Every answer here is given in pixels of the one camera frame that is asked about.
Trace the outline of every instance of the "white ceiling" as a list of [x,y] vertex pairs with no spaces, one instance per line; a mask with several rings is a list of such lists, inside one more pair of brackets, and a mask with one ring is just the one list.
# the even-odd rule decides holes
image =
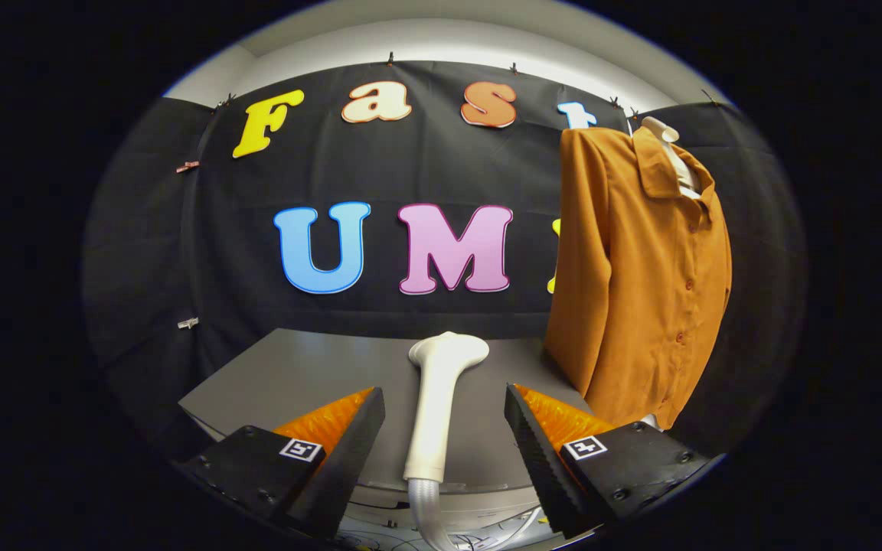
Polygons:
[[448,18],[518,28],[607,60],[678,103],[704,101],[700,89],[716,101],[729,103],[710,81],[665,50],[615,22],[554,0],[331,0],[267,25],[239,44],[259,57],[341,28],[406,18]]

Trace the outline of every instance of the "shirt collar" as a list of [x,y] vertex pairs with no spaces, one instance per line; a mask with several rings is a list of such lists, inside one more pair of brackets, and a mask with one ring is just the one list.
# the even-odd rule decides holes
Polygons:
[[[635,156],[638,160],[638,170],[642,179],[642,187],[648,197],[655,199],[672,199],[682,196],[679,192],[679,181],[676,178],[676,170],[665,156],[662,143],[650,129],[642,126],[635,130],[632,135],[632,144],[635,148]],[[700,201],[707,208],[707,215],[711,215],[711,205],[714,199],[714,178],[710,171],[700,161],[693,157],[690,152],[675,144],[672,150],[686,163],[697,175],[700,182]]]

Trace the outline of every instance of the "button-up shirt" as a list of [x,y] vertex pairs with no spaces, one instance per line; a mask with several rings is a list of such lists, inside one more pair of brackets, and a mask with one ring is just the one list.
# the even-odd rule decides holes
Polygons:
[[650,130],[560,137],[560,248],[545,346],[595,415],[655,414],[669,429],[713,351],[731,283],[730,241],[710,172],[679,191]]

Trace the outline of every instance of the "decorative letter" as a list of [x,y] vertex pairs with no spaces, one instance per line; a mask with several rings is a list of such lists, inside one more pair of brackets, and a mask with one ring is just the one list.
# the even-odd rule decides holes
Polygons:
[[312,238],[309,228],[319,213],[299,207],[281,210],[274,226],[281,233],[281,265],[291,285],[307,293],[330,294],[353,286],[363,273],[363,219],[370,216],[370,205],[357,201],[339,203],[328,210],[339,222],[339,267],[326,272],[312,264]]
[[420,295],[437,289],[437,282],[428,275],[430,260],[449,292],[461,282],[472,258],[472,276],[465,280],[470,292],[500,292],[508,287],[505,229],[512,221],[512,210],[494,205],[479,207],[461,238],[455,238],[437,205],[407,205],[397,217],[407,224],[410,240],[407,278],[400,282],[403,293]]
[[361,85],[349,92],[349,97],[353,101],[342,108],[342,118],[346,122],[400,121],[413,111],[407,105],[407,87],[389,80]]
[[[557,234],[557,239],[559,240],[560,239],[560,219],[554,220],[553,229],[554,229],[554,233]],[[554,287],[556,287],[556,286],[557,286],[557,271],[555,269],[554,270],[554,278],[551,279],[549,283],[547,283],[547,290],[550,292],[550,294],[554,293]]]
[[591,125],[597,125],[598,123],[597,116],[584,111],[584,105],[575,101],[557,105],[557,111],[565,112],[567,114],[567,124],[572,129],[587,129],[590,128],[588,122],[590,122]]
[[465,89],[462,119],[470,125],[503,129],[515,121],[515,91],[505,84],[473,83]]
[[287,94],[256,102],[247,108],[247,123],[244,126],[244,135],[240,143],[234,149],[234,159],[250,153],[263,151],[270,143],[270,137],[263,135],[266,129],[277,132],[284,123],[288,105],[294,107],[305,99],[305,92],[295,90]]

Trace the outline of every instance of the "table surface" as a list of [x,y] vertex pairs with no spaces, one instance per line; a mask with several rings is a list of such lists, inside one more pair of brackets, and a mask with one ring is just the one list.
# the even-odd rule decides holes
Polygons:
[[[386,418],[358,484],[406,491],[403,464],[413,433],[420,370],[414,339],[276,329],[197,386],[179,405],[221,440],[243,425],[275,429],[344,396],[379,386]],[[519,383],[591,412],[539,339],[487,341],[489,355],[459,377],[442,493],[531,486],[504,417],[505,384]]]

